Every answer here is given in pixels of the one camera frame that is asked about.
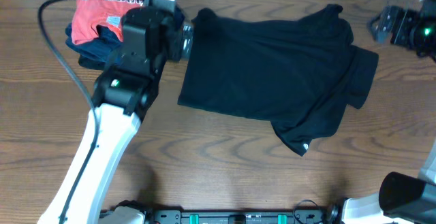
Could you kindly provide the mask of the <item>black t-shirt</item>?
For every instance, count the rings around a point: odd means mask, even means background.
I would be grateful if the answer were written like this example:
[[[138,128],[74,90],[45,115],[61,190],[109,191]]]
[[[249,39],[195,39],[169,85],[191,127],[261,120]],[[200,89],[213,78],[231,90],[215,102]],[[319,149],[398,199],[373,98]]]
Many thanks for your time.
[[[337,4],[296,21],[244,22],[200,10],[178,104],[268,121],[294,153],[363,107],[379,57],[354,45]]]

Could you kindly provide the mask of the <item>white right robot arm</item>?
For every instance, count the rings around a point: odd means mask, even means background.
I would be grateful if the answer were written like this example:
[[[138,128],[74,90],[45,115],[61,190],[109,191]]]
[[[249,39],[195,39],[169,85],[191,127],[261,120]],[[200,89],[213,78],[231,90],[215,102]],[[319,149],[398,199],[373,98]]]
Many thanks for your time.
[[[413,50],[419,57],[435,60],[435,9],[420,11],[388,6],[368,23],[374,40]],[[417,177],[390,172],[378,192],[349,198],[330,211],[335,223],[429,223],[435,224],[435,147]]]

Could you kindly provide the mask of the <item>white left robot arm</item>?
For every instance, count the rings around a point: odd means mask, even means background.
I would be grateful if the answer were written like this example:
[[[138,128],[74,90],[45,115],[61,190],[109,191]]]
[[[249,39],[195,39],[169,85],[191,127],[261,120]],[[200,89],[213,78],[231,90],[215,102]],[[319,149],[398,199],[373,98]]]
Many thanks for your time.
[[[123,17],[90,103],[87,125],[67,174],[39,223],[98,223],[119,161],[159,93],[168,59],[189,54],[192,28],[177,7],[137,7]]]

